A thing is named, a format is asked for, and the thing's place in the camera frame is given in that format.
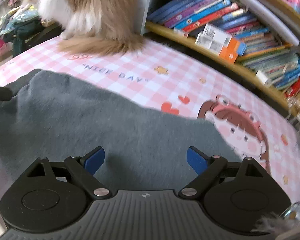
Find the white foam tube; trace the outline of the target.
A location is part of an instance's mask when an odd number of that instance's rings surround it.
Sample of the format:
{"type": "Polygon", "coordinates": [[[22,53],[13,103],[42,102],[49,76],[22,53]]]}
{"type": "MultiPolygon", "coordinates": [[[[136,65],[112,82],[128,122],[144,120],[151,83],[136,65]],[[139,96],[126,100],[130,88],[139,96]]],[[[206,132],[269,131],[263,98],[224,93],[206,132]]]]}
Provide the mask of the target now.
{"type": "Polygon", "coordinates": [[[284,41],[298,46],[300,41],[292,31],[258,0],[240,0],[253,14],[271,27],[284,41]]]}

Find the white power adapter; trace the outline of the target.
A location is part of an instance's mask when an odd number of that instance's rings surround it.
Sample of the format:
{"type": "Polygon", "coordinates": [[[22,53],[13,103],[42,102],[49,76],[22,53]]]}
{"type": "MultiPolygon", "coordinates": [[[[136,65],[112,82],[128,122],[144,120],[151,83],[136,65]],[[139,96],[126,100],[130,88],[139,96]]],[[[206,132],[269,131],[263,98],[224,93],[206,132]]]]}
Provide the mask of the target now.
{"type": "Polygon", "coordinates": [[[266,87],[270,87],[272,85],[271,79],[266,74],[264,74],[264,72],[258,70],[255,76],[260,81],[260,83],[262,83],[262,85],[266,87]]]}

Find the white orange box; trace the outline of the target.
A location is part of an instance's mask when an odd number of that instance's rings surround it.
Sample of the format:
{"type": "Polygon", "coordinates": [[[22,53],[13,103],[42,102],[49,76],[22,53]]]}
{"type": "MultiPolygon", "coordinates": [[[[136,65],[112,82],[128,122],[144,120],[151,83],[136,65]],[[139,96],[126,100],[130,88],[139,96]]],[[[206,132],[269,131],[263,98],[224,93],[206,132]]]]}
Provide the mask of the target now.
{"type": "Polygon", "coordinates": [[[230,63],[234,63],[239,56],[237,52],[237,49],[239,48],[239,42],[235,41],[234,38],[230,40],[230,43],[227,47],[224,47],[222,44],[207,38],[202,33],[199,33],[195,44],[207,49],[208,51],[218,55],[221,59],[224,59],[230,63]]]}
{"type": "Polygon", "coordinates": [[[231,41],[236,41],[238,43],[238,48],[236,48],[235,51],[239,56],[243,56],[247,48],[247,45],[239,39],[234,38],[234,36],[232,36],[231,34],[209,23],[205,25],[203,35],[226,48],[229,47],[231,41]]]}

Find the row of leaning blue books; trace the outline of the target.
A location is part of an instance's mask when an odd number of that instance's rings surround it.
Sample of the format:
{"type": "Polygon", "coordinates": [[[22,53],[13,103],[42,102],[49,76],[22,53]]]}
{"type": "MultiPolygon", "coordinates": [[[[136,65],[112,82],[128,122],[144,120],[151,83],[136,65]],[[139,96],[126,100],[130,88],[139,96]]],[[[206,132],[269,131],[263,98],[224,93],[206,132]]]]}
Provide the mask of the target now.
{"type": "Polygon", "coordinates": [[[239,39],[270,33],[252,12],[234,0],[171,0],[147,16],[147,21],[196,37],[211,24],[239,39]]]}

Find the grey sweatshirt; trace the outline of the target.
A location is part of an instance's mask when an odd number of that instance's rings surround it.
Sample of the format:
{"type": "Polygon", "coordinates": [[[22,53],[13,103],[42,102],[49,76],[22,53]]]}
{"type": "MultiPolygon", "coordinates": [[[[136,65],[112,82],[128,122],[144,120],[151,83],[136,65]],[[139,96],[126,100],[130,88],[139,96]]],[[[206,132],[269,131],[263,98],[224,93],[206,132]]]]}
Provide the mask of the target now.
{"type": "Polygon", "coordinates": [[[196,177],[187,149],[239,161],[213,123],[143,108],[65,74],[38,71],[0,101],[0,159],[16,180],[38,157],[62,161],[101,146],[96,178],[111,191],[180,190],[196,177]]]}

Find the pile of clothes background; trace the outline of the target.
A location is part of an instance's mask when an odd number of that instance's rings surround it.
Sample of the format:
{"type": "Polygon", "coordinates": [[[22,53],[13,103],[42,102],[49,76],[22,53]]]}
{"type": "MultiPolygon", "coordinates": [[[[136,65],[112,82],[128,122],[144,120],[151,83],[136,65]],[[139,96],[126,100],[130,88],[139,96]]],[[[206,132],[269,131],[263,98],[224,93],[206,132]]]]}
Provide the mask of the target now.
{"type": "Polygon", "coordinates": [[[27,4],[7,12],[0,19],[0,47],[12,44],[12,56],[21,53],[61,34],[61,27],[42,20],[37,9],[27,4]]]}

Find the white orange box upper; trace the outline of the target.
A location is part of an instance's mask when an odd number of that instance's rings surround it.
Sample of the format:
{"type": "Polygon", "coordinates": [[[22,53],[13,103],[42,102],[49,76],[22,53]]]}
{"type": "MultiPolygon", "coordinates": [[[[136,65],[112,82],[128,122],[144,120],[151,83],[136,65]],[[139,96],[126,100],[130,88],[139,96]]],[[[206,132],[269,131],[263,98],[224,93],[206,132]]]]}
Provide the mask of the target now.
{"type": "Polygon", "coordinates": [[[232,36],[231,34],[209,23],[205,25],[203,35],[226,48],[229,47],[231,41],[236,41],[238,43],[238,48],[236,48],[235,51],[239,56],[243,56],[247,48],[247,45],[239,39],[234,38],[234,36],[232,36]]]}

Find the black left gripper tip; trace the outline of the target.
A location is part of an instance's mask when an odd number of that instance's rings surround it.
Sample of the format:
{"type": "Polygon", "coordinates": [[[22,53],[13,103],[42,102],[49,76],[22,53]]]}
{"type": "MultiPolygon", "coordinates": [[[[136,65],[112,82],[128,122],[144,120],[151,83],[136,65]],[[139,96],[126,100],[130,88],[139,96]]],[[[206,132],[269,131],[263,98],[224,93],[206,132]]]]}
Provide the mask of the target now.
{"type": "Polygon", "coordinates": [[[10,101],[13,93],[9,88],[0,87],[0,101],[10,101]]]}

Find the fluffy orange white cat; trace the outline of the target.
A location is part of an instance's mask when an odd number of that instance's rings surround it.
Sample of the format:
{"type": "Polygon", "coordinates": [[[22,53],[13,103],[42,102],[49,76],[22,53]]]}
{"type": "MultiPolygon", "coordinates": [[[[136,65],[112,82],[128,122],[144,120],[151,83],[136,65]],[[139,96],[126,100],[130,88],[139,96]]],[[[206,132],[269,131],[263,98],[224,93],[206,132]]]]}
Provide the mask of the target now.
{"type": "Polygon", "coordinates": [[[143,39],[134,31],[138,0],[22,0],[63,31],[58,50],[71,54],[114,55],[138,51],[143,39]]]}

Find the pink checkered table mat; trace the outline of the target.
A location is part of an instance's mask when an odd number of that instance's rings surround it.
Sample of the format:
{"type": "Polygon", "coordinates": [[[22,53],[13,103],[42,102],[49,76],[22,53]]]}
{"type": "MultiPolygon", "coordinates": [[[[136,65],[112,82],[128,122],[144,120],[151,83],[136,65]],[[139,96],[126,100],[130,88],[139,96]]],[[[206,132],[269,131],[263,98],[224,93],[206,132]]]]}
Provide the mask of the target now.
{"type": "Polygon", "coordinates": [[[241,106],[260,123],[268,139],[271,175],[292,201],[300,200],[298,132],[284,111],[235,81],[179,51],[148,41],[141,52],[98,57],[58,52],[58,38],[46,41],[0,66],[0,86],[34,69],[72,75],[137,104],[195,118],[202,105],[223,99],[241,106]]]}

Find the white orange box lower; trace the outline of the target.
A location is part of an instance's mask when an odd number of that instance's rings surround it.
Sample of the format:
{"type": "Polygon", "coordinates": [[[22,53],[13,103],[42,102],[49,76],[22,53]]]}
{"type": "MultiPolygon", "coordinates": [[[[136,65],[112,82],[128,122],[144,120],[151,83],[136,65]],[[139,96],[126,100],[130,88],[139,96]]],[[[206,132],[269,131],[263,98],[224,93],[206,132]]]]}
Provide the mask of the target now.
{"type": "Polygon", "coordinates": [[[230,43],[227,47],[224,47],[222,44],[207,38],[202,33],[199,33],[195,44],[207,49],[208,51],[218,55],[221,59],[224,59],[230,63],[234,63],[239,56],[237,52],[237,49],[239,48],[239,42],[235,41],[234,38],[230,40],[230,43]]]}

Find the wooden bookshelf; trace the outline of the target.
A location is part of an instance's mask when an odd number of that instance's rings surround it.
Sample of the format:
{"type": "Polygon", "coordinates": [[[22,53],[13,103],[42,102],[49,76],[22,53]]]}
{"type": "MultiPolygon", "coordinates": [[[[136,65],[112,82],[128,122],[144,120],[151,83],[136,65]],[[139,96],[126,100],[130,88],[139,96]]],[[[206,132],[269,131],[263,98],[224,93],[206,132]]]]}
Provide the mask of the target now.
{"type": "MultiPolygon", "coordinates": [[[[195,38],[181,37],[166,27],[153,23],[148,20],[150,10],[165,0],[138,0],[141,3],[141,16],[137,17],[137,30],[141,34],[147,32],[155,33],[165,39],[171,40],[174,44],[180,44],[182,51],[187,55],[194,56],[195,59],[202,60],[210,67],[227,75],[235,82],[243,85],[246,89],[254,93],[261,100],[275,109],[279,114],[287,117],[289,113],[297,115],[296,107],[289,108],[288,102],[284,96],[274,87],[266,87],[256,76],[242,65],[231,63],[218,55],[208,51],[207,49],[195,44],[195,38]]],[[[283,0],[257,0],[266,7],[273,15],[275,15],[284,25],[285,28],[293,34],[294,38],[299,40],[300,49],[300,15],[297,14],[283,0]]]]}

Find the red book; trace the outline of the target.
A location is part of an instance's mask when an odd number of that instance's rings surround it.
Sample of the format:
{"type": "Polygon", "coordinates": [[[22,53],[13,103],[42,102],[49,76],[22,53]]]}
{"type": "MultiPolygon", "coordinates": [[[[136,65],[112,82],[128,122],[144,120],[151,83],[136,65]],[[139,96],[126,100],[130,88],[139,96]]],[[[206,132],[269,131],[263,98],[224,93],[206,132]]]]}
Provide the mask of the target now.
{"type": "Polygon", "coordinates": [[[291,87],[287,89],[287,91],[285,92],[285,96],[287,98],[290,98],[296,96],[298,92],[300,92],[300,77],[291,87]]]}

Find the stack of flat magazines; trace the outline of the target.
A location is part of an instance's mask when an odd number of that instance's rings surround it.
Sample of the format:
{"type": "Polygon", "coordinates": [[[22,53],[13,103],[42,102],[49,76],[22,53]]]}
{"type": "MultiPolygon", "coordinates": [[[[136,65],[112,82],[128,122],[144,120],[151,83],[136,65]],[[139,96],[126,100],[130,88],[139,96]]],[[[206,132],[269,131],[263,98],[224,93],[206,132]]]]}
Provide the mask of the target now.
{"type": "Polygon", "coordinates": [[[244,55],[238,64],[254,72],[262,71],[267,74],[282,73],[297,67],[299,55],[291,45],[267,48],[244,55]]]}

